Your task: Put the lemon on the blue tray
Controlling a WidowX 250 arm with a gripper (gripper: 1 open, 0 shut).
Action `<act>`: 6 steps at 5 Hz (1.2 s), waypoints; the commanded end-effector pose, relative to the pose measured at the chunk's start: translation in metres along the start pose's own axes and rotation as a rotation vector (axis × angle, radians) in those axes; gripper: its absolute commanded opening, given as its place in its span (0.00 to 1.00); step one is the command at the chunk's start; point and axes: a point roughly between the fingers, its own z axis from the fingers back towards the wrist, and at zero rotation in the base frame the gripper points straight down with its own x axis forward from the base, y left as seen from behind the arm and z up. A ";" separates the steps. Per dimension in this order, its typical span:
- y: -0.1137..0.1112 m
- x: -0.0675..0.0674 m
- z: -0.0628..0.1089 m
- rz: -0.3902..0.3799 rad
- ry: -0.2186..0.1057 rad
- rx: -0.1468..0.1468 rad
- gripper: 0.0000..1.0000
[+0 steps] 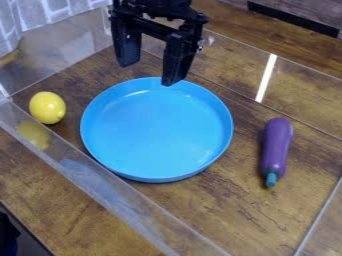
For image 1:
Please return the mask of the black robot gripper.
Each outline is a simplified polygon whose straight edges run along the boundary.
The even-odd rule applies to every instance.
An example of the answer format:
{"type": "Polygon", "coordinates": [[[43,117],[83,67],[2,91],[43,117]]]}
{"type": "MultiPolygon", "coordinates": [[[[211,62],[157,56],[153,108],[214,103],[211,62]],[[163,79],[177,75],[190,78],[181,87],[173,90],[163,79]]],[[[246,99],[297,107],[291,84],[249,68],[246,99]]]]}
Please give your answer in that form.
{"type": "Polygon", "coordinates": [[[115,56],[122,67],[141,60],[142,34],[167,37],[163,54],[162,84],[171,86],[190,71],[197,49],[193,37],[202,36],[207,16],[193,7],[193,0],[112,0],[110,11],[115,56]],[[178,29],[155,22],[181,20],[178,29]]]}

